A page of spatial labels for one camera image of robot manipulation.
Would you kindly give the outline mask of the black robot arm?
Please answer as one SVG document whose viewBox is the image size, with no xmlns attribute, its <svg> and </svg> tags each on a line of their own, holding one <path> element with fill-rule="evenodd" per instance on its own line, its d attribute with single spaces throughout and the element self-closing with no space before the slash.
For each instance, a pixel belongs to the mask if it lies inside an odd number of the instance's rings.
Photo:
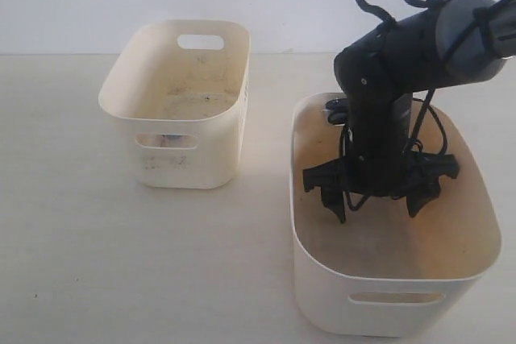
<svg viewBox="0 0 516 344">
<path fill-rule="evenodd" d="M 325 105 L 341 129 L 334 160 L 306 168 L 306 191 L 345 222 L 372 197 L 404 199 L 414 217 L 438 198 L 441 177 L 455 179 L 456 157 L 446 147 L 423 149 L 418 133 L 427 115 L 414 95 L 493 79 L 515 54 L 515 0 L 436 0 L 416 15 L 383 22 L 342 50 L 334 74 L 343 96 Z"/>
</svg>

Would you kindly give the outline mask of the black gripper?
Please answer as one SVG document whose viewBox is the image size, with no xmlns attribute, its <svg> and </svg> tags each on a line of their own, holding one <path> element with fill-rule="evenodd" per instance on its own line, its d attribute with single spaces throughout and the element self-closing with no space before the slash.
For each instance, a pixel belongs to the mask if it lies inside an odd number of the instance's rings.
<svg viewBox="0 0 516 344">
<path fill-rule="evenodd" d="M 444 144 L 437 153 L 423 150 L 410 133 L 414 99 L 405 94 L 384 106 L 348 101 L 348 122 L 340 129 L 337 156 L 304 168 L 305 192 L 319 189 L 322 205 L 344 224 L 353 193 L 364 201 L 371 197 L 405 198 L 408 214 L 415 218 L 441 193 L 442 176 L 455 179 L 460 165 Z M 323 113 L 323 121 L 330 125 Z"/>
</svg>

